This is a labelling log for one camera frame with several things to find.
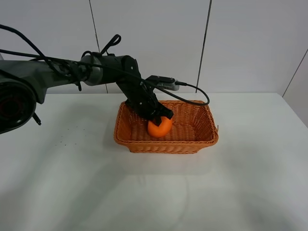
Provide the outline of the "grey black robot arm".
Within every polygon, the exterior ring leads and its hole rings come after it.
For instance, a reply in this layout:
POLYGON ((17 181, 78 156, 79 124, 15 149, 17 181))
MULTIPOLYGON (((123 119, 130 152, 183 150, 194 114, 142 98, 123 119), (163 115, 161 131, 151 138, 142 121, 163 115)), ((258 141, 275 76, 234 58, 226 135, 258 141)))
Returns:
POLYGON ((153 87, 141 78, 137 61, 128 56, 85 55, 74 61, 0 62, 0 132, 17 129, 33 118, 37 104, 43 104, 47 89, 81 83, 98 86, 116 83, 127 97, 127 104, 140 117, 159 125, 173 112, 158 102, 153 87))

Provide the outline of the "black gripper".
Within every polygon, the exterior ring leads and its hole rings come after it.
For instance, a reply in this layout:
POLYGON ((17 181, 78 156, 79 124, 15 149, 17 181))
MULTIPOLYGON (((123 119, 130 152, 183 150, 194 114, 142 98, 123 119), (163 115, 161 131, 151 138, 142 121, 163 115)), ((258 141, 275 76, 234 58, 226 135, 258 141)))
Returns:
POLYGON ((127 97, 126 104, 140 117, 151 120, 157 127, 162 122, 162 116, 172 119, 173 111, 158 101, 153 88, 140 75, 123 75, 116 84, 127 97))

